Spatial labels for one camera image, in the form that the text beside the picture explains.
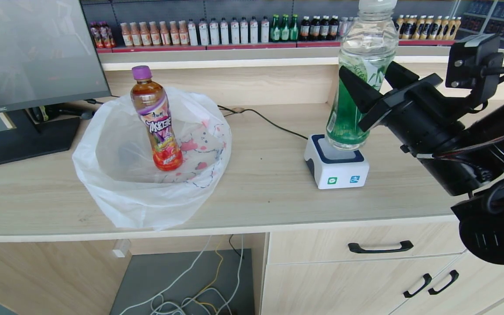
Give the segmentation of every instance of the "white device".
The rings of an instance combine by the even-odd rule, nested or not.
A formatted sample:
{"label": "white device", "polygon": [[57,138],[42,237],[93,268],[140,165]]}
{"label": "white device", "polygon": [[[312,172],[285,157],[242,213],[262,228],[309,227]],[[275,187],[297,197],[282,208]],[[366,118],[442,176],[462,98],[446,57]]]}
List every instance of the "white device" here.
{"label": "white device", "polygon": [[341,151],[332,147],[323,134],[308,137],[304,160],[318,189],[362,187],[369,164],[360,151]]}

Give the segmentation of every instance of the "white bottle cap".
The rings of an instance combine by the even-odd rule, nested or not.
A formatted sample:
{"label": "white bottle cap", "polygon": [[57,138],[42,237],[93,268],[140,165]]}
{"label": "white bottle cap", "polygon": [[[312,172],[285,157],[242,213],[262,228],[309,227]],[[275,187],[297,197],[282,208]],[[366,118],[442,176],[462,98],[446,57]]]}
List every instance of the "white bottle cap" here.
{"label": "white bottle cap", "polygon": [[382,12],[393,10],[397,0],[359,0],[358,10],[362,12]]}

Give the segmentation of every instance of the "robotic arm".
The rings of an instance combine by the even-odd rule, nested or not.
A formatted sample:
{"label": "robotic arm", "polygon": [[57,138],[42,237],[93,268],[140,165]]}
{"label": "robotic arm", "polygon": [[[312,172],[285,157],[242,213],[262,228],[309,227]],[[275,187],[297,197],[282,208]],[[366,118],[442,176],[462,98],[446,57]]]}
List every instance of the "robotic arm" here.
{"label": "robotic arm", "polygon": [[443,96],[437,74],[419,79],[392,62],[386,80],[393,90],[382,95],[350,70],[339,76],[358,109],[358,126],[368,131],[384,125],[451,195],[469,195],[452,207],[464,245],[477,257],[504,265],[504,179],[476,192],[504,174],[504,105],[466,128],[458,121],[487,107],[497,85],[504,82],[504,54],[496,34],[474,35],[451,50],[446,86],[467,88],[465,98]]}

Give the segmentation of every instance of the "drawer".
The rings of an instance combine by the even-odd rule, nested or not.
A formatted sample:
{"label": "drawer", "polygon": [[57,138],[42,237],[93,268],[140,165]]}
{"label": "drawer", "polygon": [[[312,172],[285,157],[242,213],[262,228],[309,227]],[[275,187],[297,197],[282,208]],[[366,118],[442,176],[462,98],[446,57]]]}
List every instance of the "drawer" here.
{"label": "drawer", "polygon": [[[358,244],[362,253],[352,252],[350,243]],[[402,247],[405,251],[391,251]],[[464,249],[454,221],[287,231],[271,233],[268,263],[387,259],[461,253]]]}

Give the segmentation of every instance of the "purple bottle cap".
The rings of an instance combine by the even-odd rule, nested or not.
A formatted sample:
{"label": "purple bottle cap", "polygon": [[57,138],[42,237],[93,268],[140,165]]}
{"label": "purple bottle cap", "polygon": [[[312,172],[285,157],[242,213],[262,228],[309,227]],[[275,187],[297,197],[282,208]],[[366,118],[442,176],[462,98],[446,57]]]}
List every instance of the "purple bottle cap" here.
{"label": "purple bottle cap", "polygon": [[148,66],[134,66],[132,68],[132,74],[133,78],[136,80],[145,80],[153,77]]}

